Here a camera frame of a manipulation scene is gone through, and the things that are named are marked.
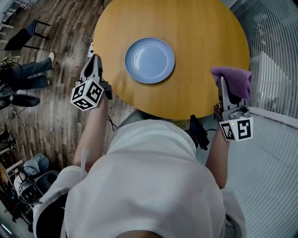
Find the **floor plank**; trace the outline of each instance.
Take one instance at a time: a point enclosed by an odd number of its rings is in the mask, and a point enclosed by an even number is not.
[[[111,1],[106,0],[104,5],[107,6],[109,2]],[[20,119],[16,117],[7,122],[8,129],[16,138],[16,153],[20,159],[28,160],[42,152],[51,161],[59,158],[61,167],[72,164],[88,112],[81,112],[72,106],[70,96],[81,69],[88,60],[89,46],[102,10],[102,0],[38,0],[30,9],[22,9],[13,16],[9,24],[14,29],[4,29],[7,35],[1,35],[1,39],[8,40],[33,19],[37,19],[51,24],[38,25],[36,30],[49,36],[51,40],[34,36],[27,45],[40,47],[42,50],[2,50],[0,59],[20,55],[20,64],[24,64],[42,61],[51,51],[56,55],[53,69],[44,73],[51,82],[49,87],[34,90],[41,98],[40,104],[26,108],[20,113]],[[10,110],[8,107],[0,111],[0,128],[4,127]],[[109,102],[109,115],[116,125],[132,111],[133,108],[116,95]],[[112,127],[108,123],[106,143],[111,133]]]

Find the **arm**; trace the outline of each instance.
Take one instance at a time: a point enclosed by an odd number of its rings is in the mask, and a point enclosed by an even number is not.
[[[213,174],[220,189],[223,189],[227,182],[229,146],[230,142],[225,140],[223,132],[218,126],[211,144],[206,167]]]
[[[103,97],[98,107],[90,110],[82,137],[75,150],[74,165],[81,166],[81,155],[84,148],[89,150],[86,161],[86,172],[102,156],[108,116],[108,99]]]

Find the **shoe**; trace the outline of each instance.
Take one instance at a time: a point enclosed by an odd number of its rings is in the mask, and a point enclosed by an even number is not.
[[[54,52],[51,52],[48,57],[51,59],[51,61],[52,61],[52,67],[53,67],[54,60],[55,60],[55,54],[54,54]]]

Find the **purple towel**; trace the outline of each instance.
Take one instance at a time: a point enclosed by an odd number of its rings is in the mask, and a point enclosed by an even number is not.
[[[250,71],[232,67],[213,67],[211,73],[215,78],[215,82],[223,75],[227,80],[230,92],[242,99],[251,99],[251,83],[252,74]]]

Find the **yellow tabletop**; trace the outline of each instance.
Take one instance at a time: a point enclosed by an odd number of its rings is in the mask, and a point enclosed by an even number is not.
[[[144,37],[164,40],[175,54],[172,74],[157,84],[139,83],[125,69],[127,49]],[[113,0],[97,22],[93,45],[115,93],[169,119],[213,113],[218,103],[213,66],[249,67],[245,34],[220,0]]]

